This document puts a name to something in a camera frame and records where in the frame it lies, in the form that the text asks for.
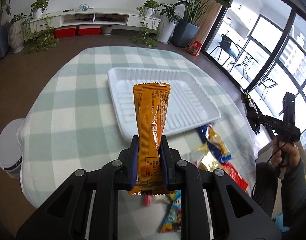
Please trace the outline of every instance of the curtain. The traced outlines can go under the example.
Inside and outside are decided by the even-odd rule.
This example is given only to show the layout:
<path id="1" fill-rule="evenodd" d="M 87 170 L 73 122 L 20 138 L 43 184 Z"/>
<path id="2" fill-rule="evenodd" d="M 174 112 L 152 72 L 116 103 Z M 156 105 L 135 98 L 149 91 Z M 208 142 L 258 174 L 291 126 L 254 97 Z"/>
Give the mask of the curtain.
<path id="1" fill-rule="evenodd" d="M 203 9 L 203 11 L 205 11 L 205 14 L 202 15 L 201 18 L 199 18 L 196 22 L 195 25 L 200 27 L 200 29 L 198 30 L 198 32 L 196 33 L 196 35 L 194 36 L 194 38 L 191 41 L 191 44 L 194 41 L 198 41 L 201 44 L 204 43 L 204 41 L 206 40 L 207 35 L 209 34 L 217 16 L 220 13 L 222 6 L 215 2 L 214 0 L 211 0 L 207 3 L 207 5 L 205 6 L 205 8 Z"/>

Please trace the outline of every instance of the wooden floor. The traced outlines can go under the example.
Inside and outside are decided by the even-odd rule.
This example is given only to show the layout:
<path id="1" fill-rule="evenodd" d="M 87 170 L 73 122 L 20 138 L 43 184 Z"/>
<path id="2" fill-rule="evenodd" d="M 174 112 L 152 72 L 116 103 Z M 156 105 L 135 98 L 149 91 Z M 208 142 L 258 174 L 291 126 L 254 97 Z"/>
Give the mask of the wooden floor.
<path id="1" fill-rule="evenodd" d="M 99 46 L 137 46 L 132 42 L 136 32 L 113 30 L 111 36 L 76 36 L 61 38 L 55 48 L 27 54 L 9 54 L 0 60 L 0 133 L 12 120 L 26 117 L 34 101 L 52 76 L 79 52 Z M 230 95 L 240 111 L 240 94 L 234 85 L 204 55 L 193 57 L 184 49 L 160 44 L 157 49 L 182 54 L 208 73 Z M 0 168 L 0 220 L 16 235 L 18 228 L 35 208 L 22 194 L 19 180 L 11 179 Z"/>

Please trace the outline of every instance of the black pants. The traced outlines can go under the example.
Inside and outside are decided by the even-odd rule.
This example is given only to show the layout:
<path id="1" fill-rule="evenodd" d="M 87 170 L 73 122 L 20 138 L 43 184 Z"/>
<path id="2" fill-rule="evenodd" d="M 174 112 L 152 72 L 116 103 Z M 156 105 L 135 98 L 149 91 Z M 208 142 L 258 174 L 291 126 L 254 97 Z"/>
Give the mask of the black pants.
<path id="1" fill-rule="evenodd" d="M 278 179 L 274 176 L 274 167 L 265 162 L 256 165 L 256 187 L 253 200 L 272 218 L 277 193 Z"/>

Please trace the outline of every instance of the green and white tablecloth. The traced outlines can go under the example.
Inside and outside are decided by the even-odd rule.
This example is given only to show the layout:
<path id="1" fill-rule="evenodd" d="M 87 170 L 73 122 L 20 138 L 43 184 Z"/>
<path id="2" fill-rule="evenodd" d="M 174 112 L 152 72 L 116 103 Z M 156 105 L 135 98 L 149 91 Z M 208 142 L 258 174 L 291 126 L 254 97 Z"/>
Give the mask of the green and white tablecloth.
<path id="1" fill-rule="evenodd" d="M 247 125 L 231 98 L 207 73 L 170 51 L 98 47 L 82 51 L 55 74 L 19 130 L 21 185 L 33 206 L 39 207 L 76 169 L 100 169 L 129 147 L 120 134 L 108 87 L 107 72 L 113 67 L 190 72 L 221 112 L 213 128 L 229 148 L 231 163 L 250 186 L 254 185 L 255 159 Z M 195 130 L 169 137 L 168 142 L 181 155 L 202 144 Z M 157 233 L 165 212 L 163 205 L 143 207 L 141 196 L 121 192 L 120 239 L 178 239 L 178 234 Z"/>

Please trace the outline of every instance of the tv stand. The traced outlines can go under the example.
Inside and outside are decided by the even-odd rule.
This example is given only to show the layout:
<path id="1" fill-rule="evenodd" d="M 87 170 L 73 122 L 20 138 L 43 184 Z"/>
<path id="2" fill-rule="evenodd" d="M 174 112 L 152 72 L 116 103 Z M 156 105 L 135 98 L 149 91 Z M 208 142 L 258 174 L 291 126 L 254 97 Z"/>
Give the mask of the tv stand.
<path id="1" fill-rule="evenodd" d="M 30 24 L 31 31 L 43 31 L 46 26 L 54 29 L 63 26 L 76 26 L 87 24 L 110 24 L 140 27 L 142 19 L 138 11 L 126 11 L 121 9 L 93 8 L 86 11 L 69 11 L 69 12 L 50 12 L 51 20 L 34 20 Z M 161 19 L 157 16 L 145 18 L 145 23 L 149 29 L 156 30 Z"/>

